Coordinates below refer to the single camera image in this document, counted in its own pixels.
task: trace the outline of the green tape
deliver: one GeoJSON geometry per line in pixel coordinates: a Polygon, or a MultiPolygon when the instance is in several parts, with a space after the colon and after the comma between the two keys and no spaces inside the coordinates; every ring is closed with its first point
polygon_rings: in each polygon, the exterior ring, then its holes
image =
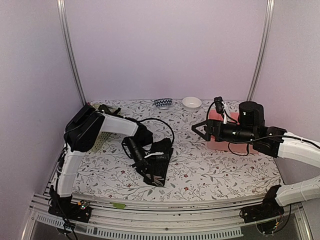
{"type": "Polygon", "coordinates": [[[125,209],[126,205],[123,203],[110,202],[116,209],[125,209]]]}

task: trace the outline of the wire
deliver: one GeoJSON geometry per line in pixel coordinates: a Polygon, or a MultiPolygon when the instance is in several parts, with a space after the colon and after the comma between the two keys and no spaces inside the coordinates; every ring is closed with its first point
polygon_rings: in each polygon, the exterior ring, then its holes
{"type": "Polygon", "coordinates": [[[228,141],[228,140],[225,140],[225,139],[222,139],[222,138],[221,138],[221,140],[225,141],[225,142],[229,142],[231,144],[251,144],[251,143],[256,142],[256,141],[260,141],[260,140],[263,140],[263,139],[270,139],[270,138],[295,139],[295,140],[299,140],[299,141],[311,144],[311,145],[315,146],[317,149],[320,149],[320,146],[317,145],[316,143],[312,142],[312,141],[309,141],[309,140],[306,140],[306,139],[303,139],[303,138],[300,138],[300,137],[296,137],[296,136],[289,136],[289,135],[269,135],[269,136],[259,137],[257,139],[252,139],[250,141],[228,141]]]}
{"type": "Polygon", "coordinates": [[[278,227],[278,225],[279,225],[279,222],[280,222],[280,221],[282,220],[282,218],[283,218],[282,214],[280,214],[280,220],[279,220],[279,221],[277,220],[277,223],[276,223],[276,225],[275,225],[275,230],[274,230],[273,232],[272,232],[272,230],[274,229],[274,227],[271,228],[267,233],[261,232],[261,231],[259,230],[258,226],[257,226],[257,223],[255,224],[256,229],[257,229],[261,234],[263,234],[264,236],[274,235],[274,234],[282,231],[282,230],[286,227],[286,225],[288,224],[288,222],[289,222],[289,219],[290,219],[290,216],[291,216],[291,210],[292,210],[292,205],[290,204],[290,210],[289,210],[288,218],[286,219],[285,223],[282,225],[281,228],[277,228],[277,227],[278,227]]]}
{"type": "Polygon", "coordinates": [[[240,157],[246,157],[246,156],[249,155],[249,143],[246,144],[246,154],[244,154],[244,155],[233,152],[233,151],[231,150],[231,148],[230,148],[230,144],[231,144],[231,142],[228,143],[228,149],[229,149],[229,151],[230,151],[232,154],[237,155],[237,156],[240,156],[240,157]]]}
{"type": "Polygon", "coordinates": [[[76,129],[81,128],[83,125],[85,125],[85,123],[86,123],[86,121],[84,121],[83,123],[81,123],[79,126],[76,126],[76,127],[72,128],[72,129],[66,131],[66,132],[64,133],[64,135],[66,135],[66,134],[68,134],[68,133],[71,133],[71,132],[73,132],[73,131],[76,130],[76,129]]]}
{"type": "Polygon", "coordinates": [[[283,229],[285,228],[285,226],[288,224],[289,219],[290,219],[290,216],[291,216],[291,210],[292,210],[292,205],[290,204],[290,210],[289,210],[288,218],[286,219],[284,225],[282,225],[282,228],[277,229],[276,231],[274,231],[274,233],[280,232],[280,231],[283,230],[283,229]]]}
{"type": "Polygon", "coordinates": [[[159,118],[154,118],[154,117],[148,117],[148,118],[145,118],[143,120],[140,120],[139,122],[142,123],[142,122],[145,122],[145,121],[148,121],[148,120],[155,120],[155,121],[159,121],[163,124],[165,124],[171,131],[172,133],[172,141],[171,141],[171,144],[174,144],[174,141],[175,141],[175,133],[174,133],[174,130],[172,129],[172,127],[170,127],[170,125],[168,123],[166,123],[165,121],[159,119],[159,118]]]}
{"type": "MultiPolygon", "coordinates": [[[[57,178],[56,179],[56,182],[55,182],[55,191],[58,193],[58,181],[59,181],[59,178],[57,178]]],[[[66,224],[68,224],[68,225],[71,225],[71,222],[70,222],[70,220],[68,219],[68,217],[67,217],[67,215],[65,214],[65,212],[62,210],[62,207],[60,206],[60,203],[59,203],[59,201],[57,200],[56,201],[56,203],[57,203],[57,205],[58,205],[58,207],[59,207],[59,209],[60,209],[60,211],[61,211],[61,213],[63,214],[63,221],[64,221],[64,225],[63,225],[63,228],[64,228],[64,235],[69,239],[69,240],[72,240],[67,234],[66,234],[66,232],[67,232],[67,229],[66,229],[66,224]]],[[[73,235],[74,235],[74,237],[75,237],[75,240],[78,240],[78,237],[77,237],[77,235],[76,235],[76,233],[75,233],[75,230],[72,228],[72,227],[70,227],[71,228],[71,231],[72,231],[72,233],[73,233],[73,235]]]]}
{"type": "Polygon", "coordinates": [[[212,108],[212,106],[213,106],[214,104],[215,104],[215,101],[213,101],[213,102],[211,103],[211,105],[210,105],[209,108],[208,108],[208,111],[206,112],[206,118],[205,118],[206,121],[208,121],[208,119],[209,119],[210,109],[212,108]]]}
{"type": "Polygon", "coordinates": [[[230,116],[228,115],[228,113],[226,112],[226,110],[223,110],[223,111],[224,111],[224,114],[225,114],[230,120],[234,121],[233,124],[237,124],[237,123],[238,123],[237,120],[235,120],[234,118],[232,118],[232,117],[230,117],[230,116]]]}

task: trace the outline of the perforated plate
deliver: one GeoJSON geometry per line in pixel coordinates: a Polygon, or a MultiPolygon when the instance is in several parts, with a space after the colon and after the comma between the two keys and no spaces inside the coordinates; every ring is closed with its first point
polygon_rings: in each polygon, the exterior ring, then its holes
{"type": "MultiPolygon", "coordinates": [[[[63,220],[53,215],[37,213],[36,220],[53,227],[63,229],[63,220]]],[[[90,225],[81,225],[75,228],[75,232],[110,240],[224,240],[243,236],[240,227],[192,233],[139,233],[116,231],[90,225]]]]}
{"type": "MultiPolygon", "coordinates": [[[[92,106],[95,109],[98,109],[101,104],[93,103],[92,106]]],[[[112,112],[117,110],[117,108],[109,105],[107,105],[107,107],[109,107],[112,112]]],[[[106,142],[106,140],[110,137],[110,135],[111,135],[110,132],[100,132],[99,136],[96,138],[95,143],[90,151],[93,153],[96,153],[102,147],[102,145],[106,142]]]]}

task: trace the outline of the patterned mat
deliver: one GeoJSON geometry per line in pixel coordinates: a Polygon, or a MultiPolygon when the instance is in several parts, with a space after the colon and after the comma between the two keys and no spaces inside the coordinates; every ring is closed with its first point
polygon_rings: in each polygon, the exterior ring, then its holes
{"type": "MultiPolygon", "coordinates": [[[[146,185],[131,167],[121,147],[123,135],[112,134],[97,152],[88,152],[78,169],[73,192],[111,199],[138,201],[206,201],[232,199],[264,194],[282,179],[272,157],[250,154],[246,157],[211,150],[206,142],[191,131],[202,122],[211,101],[202,101],[198,112],[183,109],[181,100],[159,110],[152,100],[110,100],[105,104],[120,107],[123,115],[137,120],[160,118],[174,130],[174,151],[164,187],[146,185]]],[[[227,102],[232,112],[239,102],[227,102]]],[[[171,137],[170,130],[158,121],[144,124],[153,132],[155,141],[171,137]]]]}

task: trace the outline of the pink block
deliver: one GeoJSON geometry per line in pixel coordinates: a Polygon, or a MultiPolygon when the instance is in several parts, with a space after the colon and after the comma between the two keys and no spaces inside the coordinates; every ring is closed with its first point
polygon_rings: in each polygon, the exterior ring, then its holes
{"type": "MultiPolygon", "coordinates": [[[[231,112],[230,113],[231,117],[233,119],[238,119],[239,113],[236,112],[231,112]]],[[[220,114],[216,112],[215,109],[211,110],[209,113],[209,119],[214,119],[214,120],[221,120],[223,121],[223,118],[221,117],[220,114]]],[[[206,146],[209,149],[215,149],[215,150],[222,150],[222,151],[229,151],[228,149],[228,142],[221,141],[217,142],[215,141],[215,137],[211,137],[211,141],[207,142],[206,146]]],[[[246,153],[247,152],[247,144],[230,144],[230,149],[235,152],[235,153],[246,153]]],[[[252,145],[249,146],[249,152],[251,154],[257,154],[258,152],[252,148],[252,145]]]]}

